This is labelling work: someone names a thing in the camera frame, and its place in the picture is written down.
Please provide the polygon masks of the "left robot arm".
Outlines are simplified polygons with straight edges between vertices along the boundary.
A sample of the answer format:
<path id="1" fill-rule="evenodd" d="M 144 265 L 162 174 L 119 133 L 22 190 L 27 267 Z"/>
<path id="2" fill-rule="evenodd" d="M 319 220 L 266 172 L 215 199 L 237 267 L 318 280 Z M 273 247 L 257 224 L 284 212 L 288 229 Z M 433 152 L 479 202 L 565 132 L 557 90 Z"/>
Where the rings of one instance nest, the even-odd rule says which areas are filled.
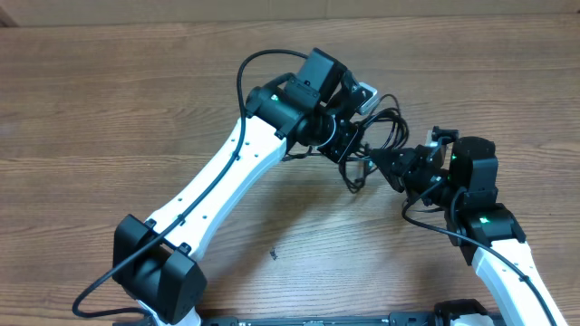
<path id="1" fill-rule="evenodd" d="M 113 280 L 138 302 L 142 325 L 199 325 L 207 279 L 199 266 L 240 199 L 296 144 L 345 161 L 362 133 L 351 119 L 378 94 L 318 48 L 297 73 L 238 97 L 241 117 L 217 154 L 173 199 L 140 221 L 128 215 L 113 237 Z"/>

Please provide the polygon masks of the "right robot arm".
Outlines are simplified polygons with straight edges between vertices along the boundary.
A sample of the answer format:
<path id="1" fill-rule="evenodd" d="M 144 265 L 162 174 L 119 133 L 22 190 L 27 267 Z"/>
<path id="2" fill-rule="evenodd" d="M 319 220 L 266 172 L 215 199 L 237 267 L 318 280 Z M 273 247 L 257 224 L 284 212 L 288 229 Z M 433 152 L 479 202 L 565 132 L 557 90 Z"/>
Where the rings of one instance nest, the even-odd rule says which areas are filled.
<path id="1" fill-rule="evenodd" d="M 495 300 L 506 325 L 563 325 L 566 320 L 537 271 L 527 236 L 498 202 L 494 142 L 433 134 L 427 145 L 374 149 L 372 162 L 407 196 L 402 216 L 418 202 L 444 214 L 445 226 L 412 224 L 446 235 Z"/>

